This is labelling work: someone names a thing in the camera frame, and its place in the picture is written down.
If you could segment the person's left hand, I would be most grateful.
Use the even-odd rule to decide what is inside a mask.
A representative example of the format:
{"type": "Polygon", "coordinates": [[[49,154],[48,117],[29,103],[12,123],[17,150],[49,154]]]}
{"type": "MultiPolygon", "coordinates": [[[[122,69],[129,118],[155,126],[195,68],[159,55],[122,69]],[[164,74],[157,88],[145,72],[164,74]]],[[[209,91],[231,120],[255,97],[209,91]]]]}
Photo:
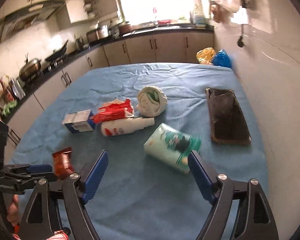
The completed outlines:
{"type": "Polygon", "coordinates": [[[7,208],[7,221],[12,224],[12,226],[17,226],[19,219],[19,198],[18,195],[14,194],[12,202],[7,208]]]}

